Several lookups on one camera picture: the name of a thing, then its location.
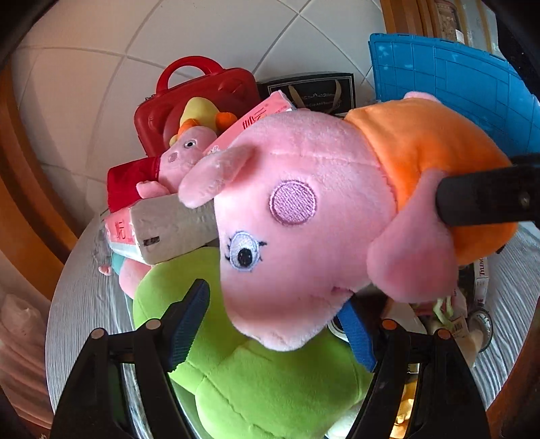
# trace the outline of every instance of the pig's ear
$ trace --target pig's ear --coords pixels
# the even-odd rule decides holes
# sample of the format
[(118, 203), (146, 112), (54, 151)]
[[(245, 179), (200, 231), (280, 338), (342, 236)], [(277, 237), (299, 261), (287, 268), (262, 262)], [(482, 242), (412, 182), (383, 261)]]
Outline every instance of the pig's ear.
[(454, 241), (435, 207), (443, 177), (442, 171), (425, 171), (408, 203), (368, 249), (371, 281), (398, 302), (431, 301), (457, 286)]
[(141, 198), (155, 198), (170, 194), (169, 190), (157, 181), (139, 182), (136, 187)]
[(431, 95), (429, 93), (425, 93), (423, 91), (410, 91), (410, 92), (405, 94), (403, 99), (410, 99), (412, 97), (415, 97), (415, 98), (418, 98), (418, 99), (426, 99), (427, 101), (433, 101), (433, 102), (441, 103), (441, 101), (439, 101), (435, 96), (433, 96), (433, 95)]
[(236, 178), (254, 152), (253, 146), (240, 145), (203, 157), (182, 180), (180, 201), (192, 209), (207, 203)]

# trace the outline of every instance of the purple embroidered circle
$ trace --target purple embroidered circle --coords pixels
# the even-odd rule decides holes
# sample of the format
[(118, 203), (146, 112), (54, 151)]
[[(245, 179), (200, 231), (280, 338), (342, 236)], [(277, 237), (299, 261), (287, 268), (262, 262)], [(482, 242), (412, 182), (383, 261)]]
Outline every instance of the purple embroidered circle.
[(316, 210), (315, 193), (306, 183), (284, 181), (270, 195), (270, 212), (284, 225), (304, 224)]

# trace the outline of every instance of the orange shirt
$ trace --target orange shirt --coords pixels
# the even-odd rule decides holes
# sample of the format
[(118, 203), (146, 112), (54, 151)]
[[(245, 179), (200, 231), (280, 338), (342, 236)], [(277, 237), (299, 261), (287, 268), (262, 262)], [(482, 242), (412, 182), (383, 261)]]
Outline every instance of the orange shirt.
[[(460, 175), (510, 166), (482, 129), (437, 102), (419, 98), (390, 101), (351, 110), (345, 120), (362, 131), (379, 158), (398, 211), (426, 169)], [(495, 252), (516, 229), (515, 223), (451, 228), (459, 264)]]

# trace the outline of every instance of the green plush toy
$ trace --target green plush toy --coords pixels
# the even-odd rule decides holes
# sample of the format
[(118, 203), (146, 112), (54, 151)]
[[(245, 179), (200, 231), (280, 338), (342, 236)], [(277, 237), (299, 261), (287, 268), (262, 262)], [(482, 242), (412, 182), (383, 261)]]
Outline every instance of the green plush toy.
[(170, 377), (195, 396), (200, 420), (214, 439), (321, 439), (364, 398), (371, 374), (328, 330), (299, 350), (277, 352), (232, 326), (216, 248), (153, 267), (135, 294), (135, 325), (160, 318), (196, 278), (209, 283), (210, 306), (187, 361)]

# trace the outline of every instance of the black box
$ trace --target black box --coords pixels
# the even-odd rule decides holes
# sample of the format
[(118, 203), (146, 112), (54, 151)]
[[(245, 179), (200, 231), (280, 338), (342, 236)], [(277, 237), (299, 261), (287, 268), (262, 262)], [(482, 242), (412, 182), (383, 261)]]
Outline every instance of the black box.
[(349, 110), (356, 107), (352, 73), (325, 72), (284, 76), (260, 81), (257, 85), (261, 99), (281, 90), (297, 108), (345, 116)]

